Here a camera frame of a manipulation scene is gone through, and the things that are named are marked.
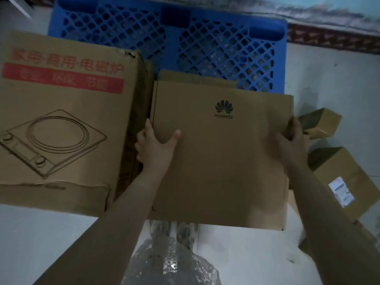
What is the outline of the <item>person's left hand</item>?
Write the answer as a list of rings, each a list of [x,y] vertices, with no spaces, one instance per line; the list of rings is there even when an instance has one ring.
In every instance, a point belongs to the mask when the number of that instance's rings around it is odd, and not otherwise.
[[[137,160],[143,164],[143,171],[164,176],[172,162],[175,147],[164,147],[155,137],[151,121],[146,119],[145,128],[137,134],[135,143]]]

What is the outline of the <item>person's right hand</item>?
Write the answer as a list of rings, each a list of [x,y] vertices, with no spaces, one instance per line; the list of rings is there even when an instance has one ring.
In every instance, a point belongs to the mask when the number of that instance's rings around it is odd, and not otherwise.
[[[289,147],[278,147],[276,144],[280,162],[287,176],[291,178],[292,175],[308,169],[304,132],[299,120],[292,116],[288,122],[287,129],[281,134],[292,141]]]

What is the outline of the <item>cardboard box black logo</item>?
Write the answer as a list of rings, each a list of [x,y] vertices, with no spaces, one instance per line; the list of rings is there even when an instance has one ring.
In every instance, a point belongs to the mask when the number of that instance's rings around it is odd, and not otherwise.
[[[282,231],[288,178],[272,133],[293,115],[291,95],[156,81],[156,138],[181,138],[149,219]]]

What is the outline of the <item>person's left forearm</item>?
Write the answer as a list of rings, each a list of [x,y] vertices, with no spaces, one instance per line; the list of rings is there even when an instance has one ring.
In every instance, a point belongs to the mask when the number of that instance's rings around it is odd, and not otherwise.
[[[144,168],[33,285],[120,285],[166,172]]]

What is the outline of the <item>person's right forearm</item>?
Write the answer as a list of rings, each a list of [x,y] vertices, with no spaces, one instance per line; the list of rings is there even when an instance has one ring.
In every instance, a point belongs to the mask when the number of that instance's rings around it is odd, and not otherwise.
[[[323,285],[380,285],[380,253],[305,166],[286,168]]]

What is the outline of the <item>small open cardboard box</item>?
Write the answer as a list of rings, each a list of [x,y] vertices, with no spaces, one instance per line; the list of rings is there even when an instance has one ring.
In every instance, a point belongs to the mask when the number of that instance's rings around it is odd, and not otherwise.
[[[333,137],[342,120],[342,115],[330,109],[321,108],[299,116],[298,120],[310,140],[317,140]]]

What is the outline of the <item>plain cardboard sheet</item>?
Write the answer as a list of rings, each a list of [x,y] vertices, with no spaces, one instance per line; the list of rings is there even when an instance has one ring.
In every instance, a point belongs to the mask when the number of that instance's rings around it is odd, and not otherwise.
[[[161,70],[157,77],[158,81],[175,82],[183,84],[197,84],[203,86],[217,86],[223,88],[237,88],[237,81],[225,80],[214,77],[200,76],[178,71]]]

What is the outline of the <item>cardboard box white label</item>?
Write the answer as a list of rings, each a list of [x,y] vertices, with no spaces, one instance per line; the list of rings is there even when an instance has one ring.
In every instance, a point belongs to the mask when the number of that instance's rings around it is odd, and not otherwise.
[[[351,222],[380,200],[380,190],[346,148],[317,148],[309,153],[307,161]]]

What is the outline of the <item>person's left leg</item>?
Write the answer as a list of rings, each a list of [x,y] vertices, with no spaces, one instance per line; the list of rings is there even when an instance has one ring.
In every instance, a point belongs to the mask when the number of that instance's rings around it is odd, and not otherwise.
[[[150,236],[153,247],[170,245],[171,222],[163,220],[150,220]]]

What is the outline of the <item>person's leg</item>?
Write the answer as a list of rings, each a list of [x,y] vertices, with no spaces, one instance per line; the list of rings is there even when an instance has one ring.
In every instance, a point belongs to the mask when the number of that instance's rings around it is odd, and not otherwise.
[[[163,220],[150,220],[150,236],[153,247],[170,245],[171,222]]]
[[[197,223],[179,222],[176,241],[190,251],[193,251],[193,246],[197,237],[197,231]]]

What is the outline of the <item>person's right leg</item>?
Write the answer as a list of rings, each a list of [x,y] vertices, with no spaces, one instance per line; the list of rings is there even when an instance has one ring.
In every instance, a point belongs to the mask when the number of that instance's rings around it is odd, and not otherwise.
[[[197,237],[197,231],[197,223],[179,222],[176,241],[190,251],[193,251],[193,246]]]

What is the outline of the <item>blue plastic pallet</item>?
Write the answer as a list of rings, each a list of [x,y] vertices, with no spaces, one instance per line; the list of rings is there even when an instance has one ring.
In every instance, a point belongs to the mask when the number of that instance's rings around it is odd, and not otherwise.
[[[48,36],[138,50],[161,69],[284,93],[286,21],[151,0],[56,0]]]

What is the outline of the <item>large cardboard box stove drawing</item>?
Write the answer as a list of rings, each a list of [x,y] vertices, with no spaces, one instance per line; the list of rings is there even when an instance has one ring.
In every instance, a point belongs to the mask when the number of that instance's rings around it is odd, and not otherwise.
[[[99,217],[131,182],[153,63],[12,31],[0,43],[0,205]]]

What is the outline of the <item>patterned red rug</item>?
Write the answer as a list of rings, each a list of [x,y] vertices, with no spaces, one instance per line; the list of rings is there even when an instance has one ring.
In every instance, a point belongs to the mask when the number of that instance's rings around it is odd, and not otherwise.
[[[235,0],[245,12],[286,18],[288,41],[380,56],[380,0]]]

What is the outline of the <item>person's white lace dress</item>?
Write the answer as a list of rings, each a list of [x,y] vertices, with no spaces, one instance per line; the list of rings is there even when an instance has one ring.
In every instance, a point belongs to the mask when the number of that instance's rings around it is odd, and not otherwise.
[[[173,237],[147,239],[132,256],[122,285],[221,285],[219,271]]]

